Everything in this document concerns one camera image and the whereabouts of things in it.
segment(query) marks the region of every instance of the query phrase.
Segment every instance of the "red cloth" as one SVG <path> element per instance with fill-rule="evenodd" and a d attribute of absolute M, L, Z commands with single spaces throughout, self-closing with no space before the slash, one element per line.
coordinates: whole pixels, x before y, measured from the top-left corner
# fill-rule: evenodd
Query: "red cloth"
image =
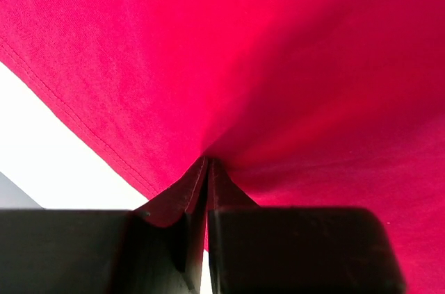
<path fill-rule="evenodd" d="M 369 207 L 410 293 L 445 293 L 444 20 L 444 0 L 0 0 L 0 60 L 147 197 L 217 156 L 261 204 Z"/>

